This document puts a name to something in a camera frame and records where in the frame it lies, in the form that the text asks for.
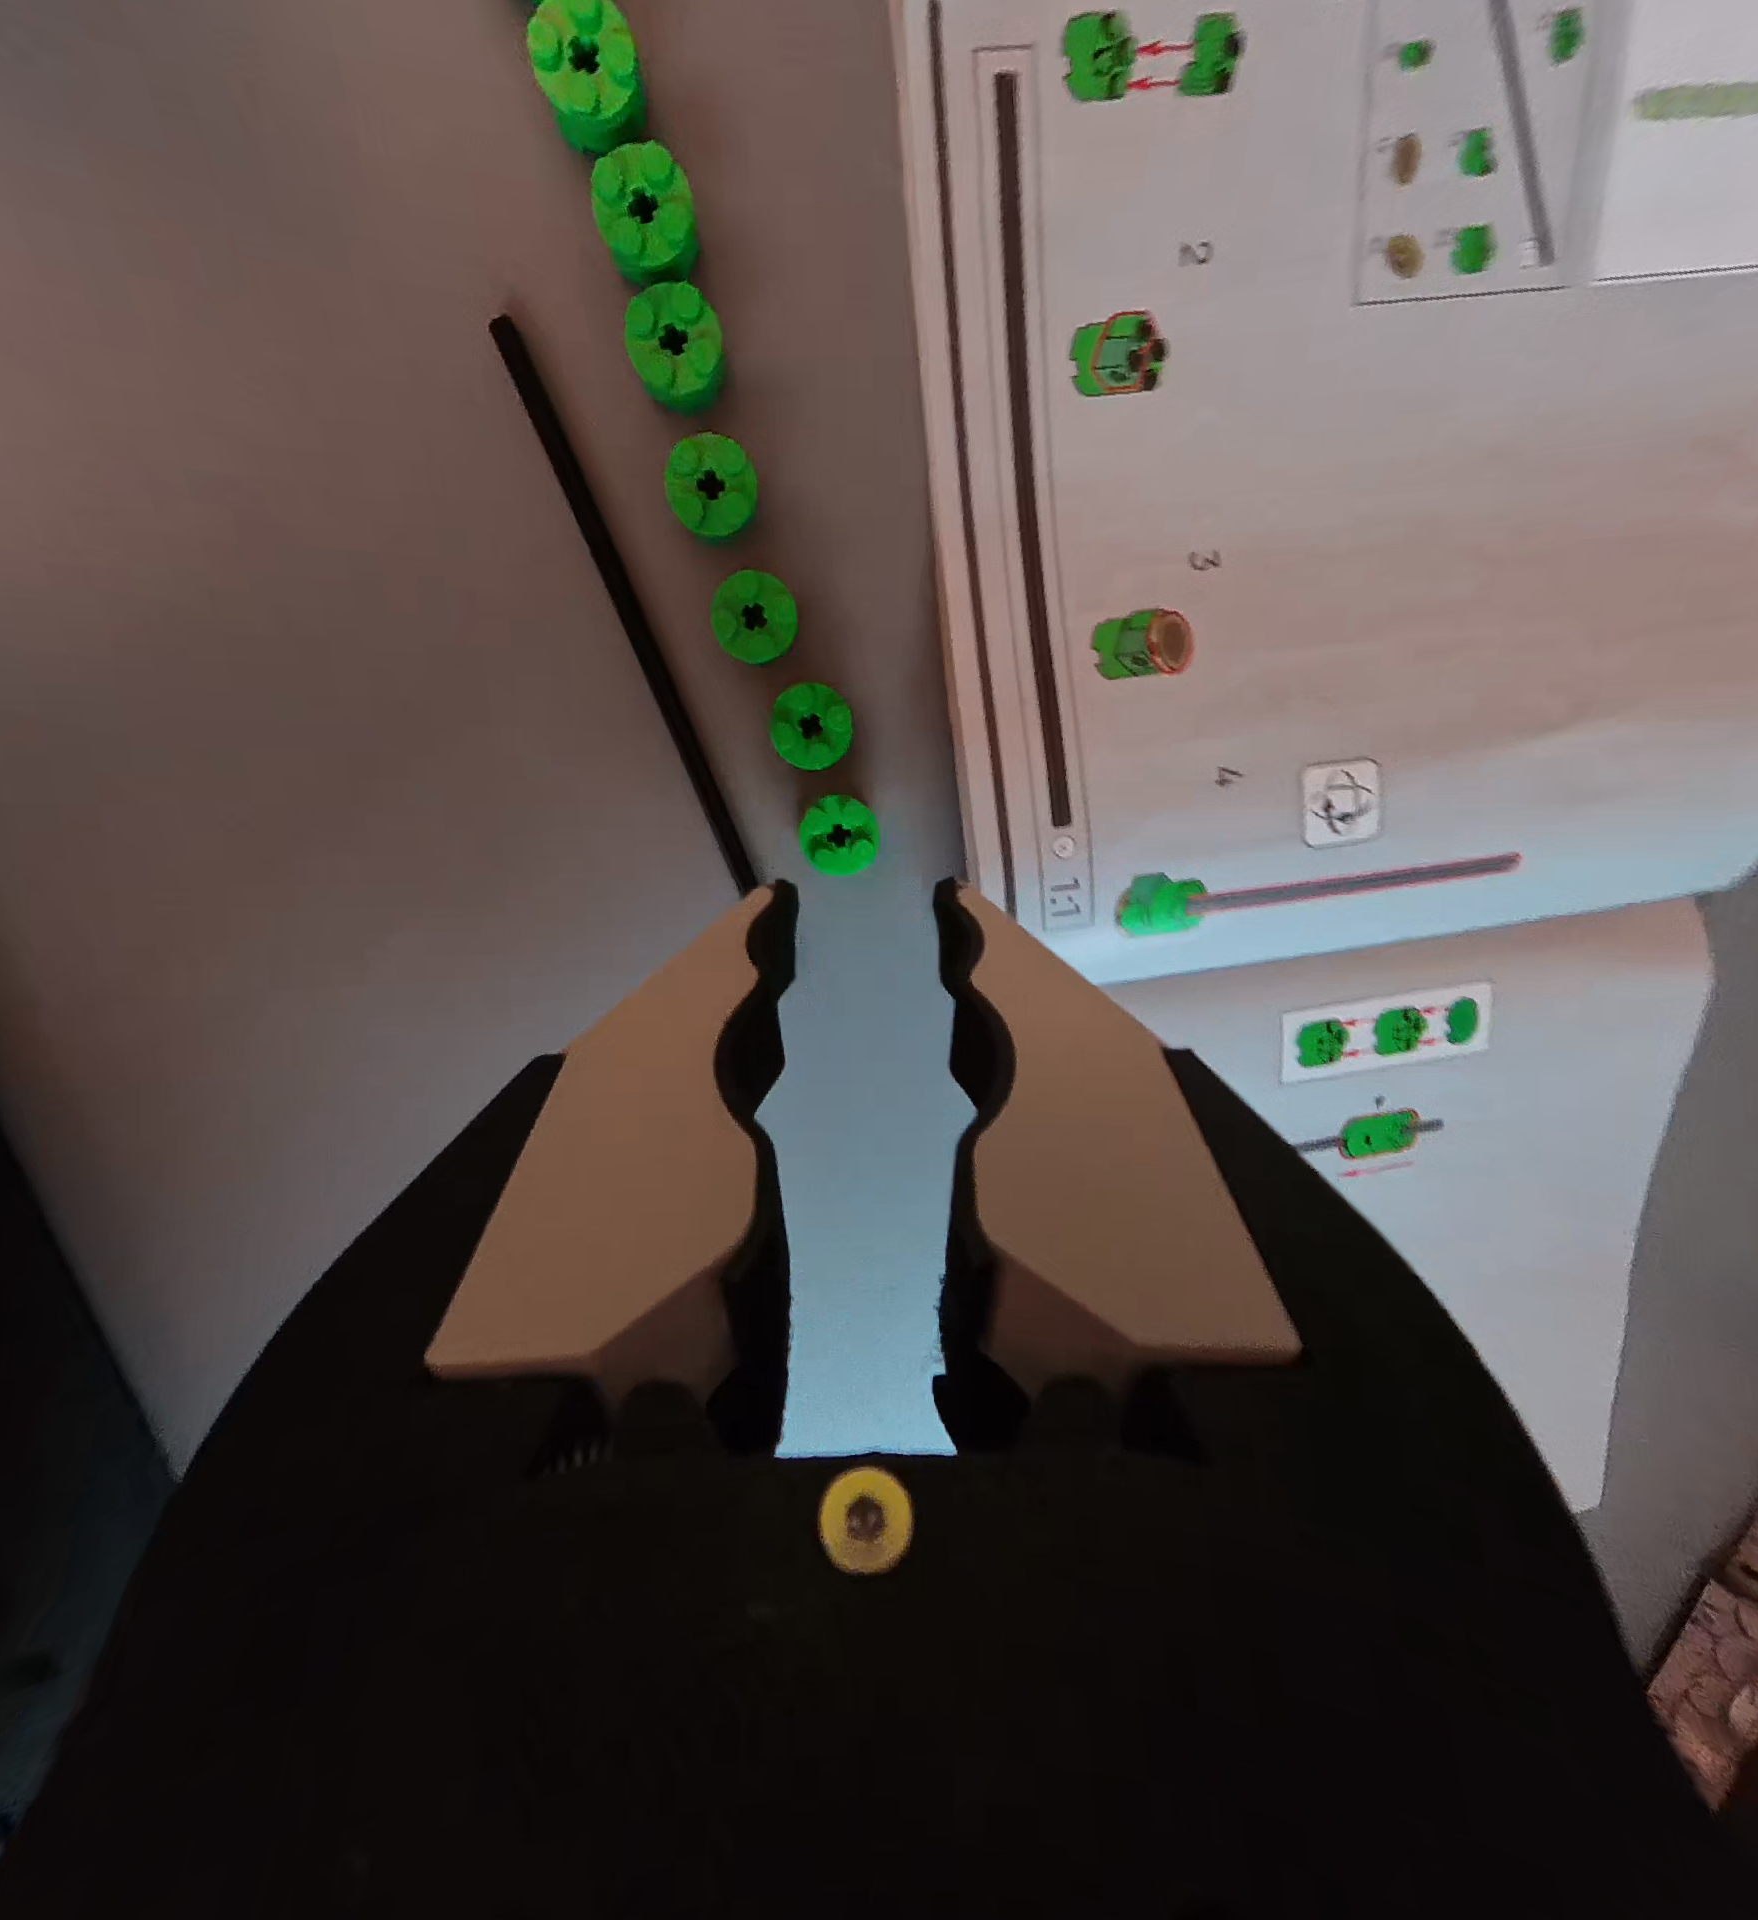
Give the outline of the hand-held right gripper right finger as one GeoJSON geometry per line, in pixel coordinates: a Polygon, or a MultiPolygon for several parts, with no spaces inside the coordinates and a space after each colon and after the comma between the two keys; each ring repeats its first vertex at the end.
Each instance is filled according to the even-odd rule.
{"type": "Polygon", "coordinates": [[[1009,1452],[1044,1391],[1282,1369],[1303,1340],[1158,1037],[974,885],[934,900],[953,1159],[936,1404],[1009,1452]]]}

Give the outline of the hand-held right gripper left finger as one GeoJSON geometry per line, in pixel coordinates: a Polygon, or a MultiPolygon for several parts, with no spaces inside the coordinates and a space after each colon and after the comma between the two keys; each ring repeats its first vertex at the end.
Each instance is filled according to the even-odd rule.
{"type": "Polygon", "coordinates": [[[760,1107],[799,893],[757,888],[571,1042],[425,1349],[436,1380],[578,1380],[617,1409],[688,1391],[729,1452],[773,1452],[790,1266],[760,1107]]]}

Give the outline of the black axle rod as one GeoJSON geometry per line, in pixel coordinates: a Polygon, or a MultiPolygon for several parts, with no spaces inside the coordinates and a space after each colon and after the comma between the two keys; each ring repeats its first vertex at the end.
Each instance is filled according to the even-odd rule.
{"type": "Polygon", "coordinates": [[[727,878],[732,880],[737,893],[746,898],[762,882],[758,865],[752,858],[752,852],[748,849],[748,840],[739,829],[733,807],[729,805],[723,784],[717,778],[711,758],[704,746],[698,722],[694,721],[667,655],[659,645],[651,623],[651,613],[647,611],[646,602],[633,583],[625,554],[606,516],[603,515],[597,494],[592,492],[563,414],[515,315],[508,310],[496,315],[488,323],[488,333],[530,424],[530,430],[541,443],[546,465],[551,467],[561,494],[576,523],[578,539],[584,543],[594,574],[627,637],[627,645],[646,677],[651,704],[673,744],[682,771],[694,788],[702,817],[710,829],[715,849],[721,856],[727,878]]]}

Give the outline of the row of green bricks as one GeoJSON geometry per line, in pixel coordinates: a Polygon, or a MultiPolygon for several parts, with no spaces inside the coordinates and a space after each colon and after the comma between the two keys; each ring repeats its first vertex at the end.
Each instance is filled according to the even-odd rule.
{"type": "MultiPolygon", "coordinates": [[[[600,3],[530,5],[526,55],[558,135],[591,162],[592,224],[633,288],[627,365],[667,414],[708,411],[727,375],[723,324],[694,280],[700,219],[691,180],[647,134],[643,60],[627,13],[600,3]]],[[[684,533],[713,545],[752,529],[760,478],[739,441],[700,428],[676,440],[661,468],[665,507],[684,533]]],[[[776,665],[799,642],[796,596],[766,568],[732,572],[710,596],[708,626],[727,659],[776,665]]],[[[854,735],[851,702],[829,684],[796,681],[770,702],[770,752],[796,772],[836,769],[854,735]]],[[[814,798],[801,812],[796,835],[807,865],[834,878],[866,871],[882,852],[875,813],[851,795],[814,798]]]]}

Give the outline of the instruction booklet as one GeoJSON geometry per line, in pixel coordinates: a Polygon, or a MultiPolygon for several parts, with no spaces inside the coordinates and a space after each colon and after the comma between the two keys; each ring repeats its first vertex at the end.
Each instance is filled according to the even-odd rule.
{"type": "Polygon", "coordinates": [[[1758,863],[1758,3],[891,5],[974,882],[1574,1513],[1758,863]]]}

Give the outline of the grey desk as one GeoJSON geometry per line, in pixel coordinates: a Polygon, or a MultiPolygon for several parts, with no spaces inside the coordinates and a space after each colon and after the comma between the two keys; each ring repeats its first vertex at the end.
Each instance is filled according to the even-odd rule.
{"type": "Polygon", "coordinates": [[[0,5],[0,1107],[172,1466],[532,1056],[733,904],[488,323],[558,402],[758,871],[803,889],[770,1104],[796,1452],[930,1449],[932,892],[971,878],[891,5],[630,5],[760,509],[627,365],[519,5],[0,5]],[[727,659],[732,572],[796,596],[727,659]],[[770,752],[823,681],[854,744],[770,752]],[[801,856],[814,798],[882,852],[801,856]]]}

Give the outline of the black dotted mat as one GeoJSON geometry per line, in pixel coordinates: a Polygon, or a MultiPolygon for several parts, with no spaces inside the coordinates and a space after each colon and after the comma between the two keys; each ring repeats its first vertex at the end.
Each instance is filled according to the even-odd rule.
{"type": "Polygon", "coordinates": [[[176,1481],[0,1118],[0,1916],[141,1916],[93,1693],[176,1481]]]}

